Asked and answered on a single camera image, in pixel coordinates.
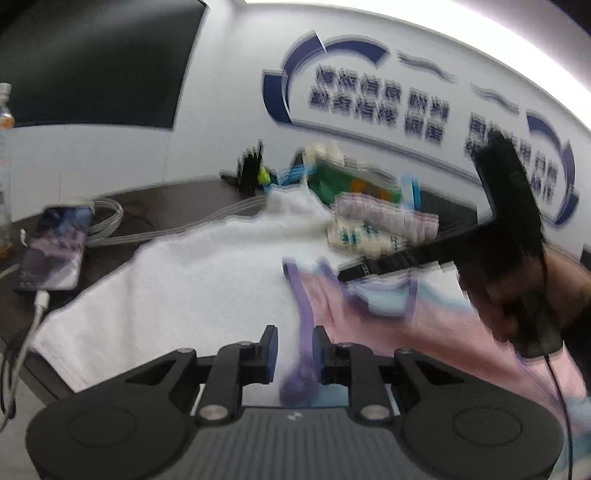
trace dark table surface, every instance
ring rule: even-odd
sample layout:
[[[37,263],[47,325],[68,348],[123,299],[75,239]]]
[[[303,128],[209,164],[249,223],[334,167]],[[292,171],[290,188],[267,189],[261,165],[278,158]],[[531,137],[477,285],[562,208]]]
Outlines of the dark table surface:
[[[196,222],[211,213],[252,196],[241,193],[218,179],[168,184],[144,190],[121,193],[112,196],[125,211],[123,221],[116,236],[132,233],[165,230]],[[475,210],[442,198],[441,195],[421,191],[423,212],[440,215],[440,231],[459,222],[476,222]],[[242,212],[241,215],[254,215],[258,208]],[[13,238],[19,238],[21,228],[32,232],[38,216],[26,218],[13,225]],[[108,275],[129,261],[139,244],[117,245],[112,247],[88,248],[80,276],[80,289],[88,288],[102,277]],[[18,261],[24,247],[17,245]],[[0,262],[0,271],[10,263]],[[13,291],[16,275],[10,274],[0,279],[0,347],[5,345],[18,332],[28,329],[33,320],[33,296],[17,294]],[[60,308],[76,297],[76,293],[52,294],[49,310]],[[39,355],[29,354],[22,373],[24,382],[43,403],[60,400],[72,395],[71,389]]]

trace wall sign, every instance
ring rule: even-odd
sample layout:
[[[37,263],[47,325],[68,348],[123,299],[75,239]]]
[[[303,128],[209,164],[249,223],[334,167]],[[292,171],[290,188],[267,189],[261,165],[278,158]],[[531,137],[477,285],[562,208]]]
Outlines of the wall sign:
[[[544,220],[563,226],[579,202],[570,142],[508,93],[447,70],[409,52],[392,55],[372,39],[321,42],[312,33],[292,46],[281,70],[264,72],[262,97],[279,124],[401,154],[476,185],[470,155],[491,129],[501,130],[513,140]]]

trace phone screen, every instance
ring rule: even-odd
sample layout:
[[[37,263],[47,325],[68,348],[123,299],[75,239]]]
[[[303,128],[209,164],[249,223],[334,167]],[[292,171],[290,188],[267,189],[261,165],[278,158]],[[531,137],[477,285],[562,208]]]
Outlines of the phone screen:
[[[93,218],[88,206],[49,207],[41,215],[21,263],[19,290],[71,290]]]

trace white towel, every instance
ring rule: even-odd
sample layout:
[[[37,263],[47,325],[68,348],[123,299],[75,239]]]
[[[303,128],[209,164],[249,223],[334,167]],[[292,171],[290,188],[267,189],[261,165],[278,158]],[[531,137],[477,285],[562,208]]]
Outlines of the white towel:
[[[275,381],[250,385],[243,401],[279,405],[278,389],[298,361],[297,305],[282,259],[332,266],[332,215],[305,186],[273,189],[253,219],[231,218],[141,247],[134,259],[52,313],[33,349],[80,391],[180,347],[199,356],[279,329]]]

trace plastic bottle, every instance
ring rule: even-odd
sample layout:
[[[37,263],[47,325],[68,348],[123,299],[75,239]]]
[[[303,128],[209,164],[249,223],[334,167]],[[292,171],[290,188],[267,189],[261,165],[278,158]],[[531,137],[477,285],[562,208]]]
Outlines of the plastic bottle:
[[[10,158],[8,131],[14,127],[14,117],[7,107],[11,85],[0,83],[0,259],[8,258],[12,250],[10,238]]]

